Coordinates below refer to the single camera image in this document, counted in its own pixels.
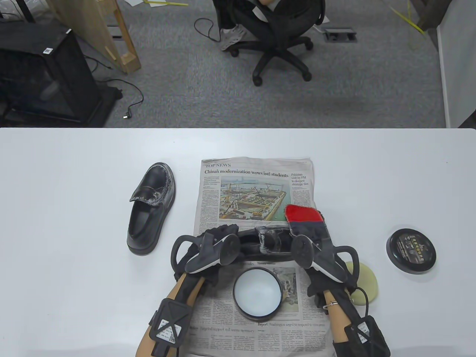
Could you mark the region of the person's left hand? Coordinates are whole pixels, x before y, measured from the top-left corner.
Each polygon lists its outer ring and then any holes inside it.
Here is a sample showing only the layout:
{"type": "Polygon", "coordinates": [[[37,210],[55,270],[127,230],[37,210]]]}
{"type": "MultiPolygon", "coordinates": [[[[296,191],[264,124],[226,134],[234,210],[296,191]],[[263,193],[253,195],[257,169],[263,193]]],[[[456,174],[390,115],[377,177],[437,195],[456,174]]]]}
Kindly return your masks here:
{"type": "Polygon", "coordinates": [[[180,264],[186,273],[203,277],[206,284],[215,286],[219,281],[219,269],[232,264],[239,255],[238,226],[221,225],[192,239],[180,264]]]}

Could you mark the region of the person's right hand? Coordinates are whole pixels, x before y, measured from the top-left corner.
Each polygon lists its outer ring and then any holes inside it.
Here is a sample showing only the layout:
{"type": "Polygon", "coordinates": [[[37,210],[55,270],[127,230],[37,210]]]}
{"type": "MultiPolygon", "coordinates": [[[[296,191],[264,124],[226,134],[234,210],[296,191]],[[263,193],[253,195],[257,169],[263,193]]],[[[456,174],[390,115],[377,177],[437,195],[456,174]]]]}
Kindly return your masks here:
{"type": "Polygon", "coordinates": [[[291,222],[291,257],[309,277],[308,296],[315,299],[318,308],[325,308],[325,291],[349,301],[344,293],[357,289],[360,273],[359,257],[355,248],[332,243],[325,222],[291,222]]]}

